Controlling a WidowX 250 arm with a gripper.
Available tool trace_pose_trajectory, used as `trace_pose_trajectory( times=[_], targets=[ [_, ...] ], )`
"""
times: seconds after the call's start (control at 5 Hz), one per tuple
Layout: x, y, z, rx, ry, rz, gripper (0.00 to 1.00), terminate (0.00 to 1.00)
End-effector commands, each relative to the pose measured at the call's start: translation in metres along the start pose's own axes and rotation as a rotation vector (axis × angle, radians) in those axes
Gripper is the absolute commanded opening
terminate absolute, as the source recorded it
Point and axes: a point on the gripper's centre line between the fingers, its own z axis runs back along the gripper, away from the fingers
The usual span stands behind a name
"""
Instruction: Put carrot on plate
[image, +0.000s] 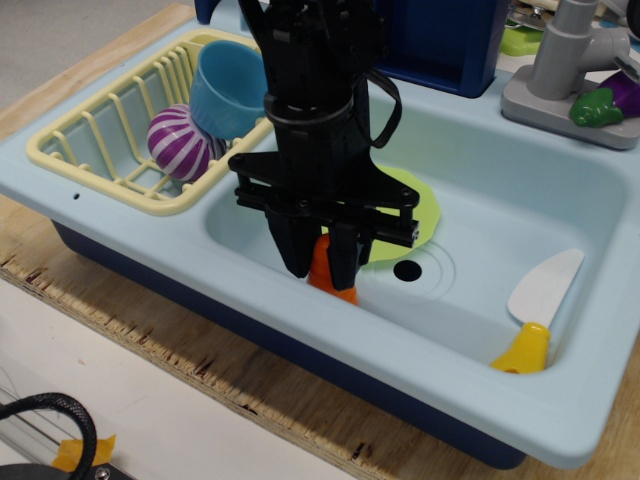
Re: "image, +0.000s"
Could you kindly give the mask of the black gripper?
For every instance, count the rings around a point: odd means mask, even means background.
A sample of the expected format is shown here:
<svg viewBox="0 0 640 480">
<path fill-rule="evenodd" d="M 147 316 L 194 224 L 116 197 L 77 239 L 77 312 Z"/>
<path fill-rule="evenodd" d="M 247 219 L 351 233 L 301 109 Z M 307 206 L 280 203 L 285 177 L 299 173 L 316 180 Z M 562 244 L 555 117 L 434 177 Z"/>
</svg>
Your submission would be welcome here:
<svg viewBox="0 0 640 480">
<path fill-rule="evenodd" d="M 269 94 L 265 111 L 274 126 L 277 148 L 237 154 L 229 167 L 239 178 L 238 200 L 262 207 L 269 195 L 282 192 L 307 202 L 307 216 L 329 229 L 327 258 L 333 287 L 355 286 L 369 262 L 373 239 L 410 247 L 418 236 L 413 211 L 416 190 L 383 173 L 372 161 L 370 103 L 355 93 L 335 108 L 301 109 Z M 287 270 L 308 275 L 320 226 L 304 216 L 268 205 L 269 231 Z"/>
</svg>

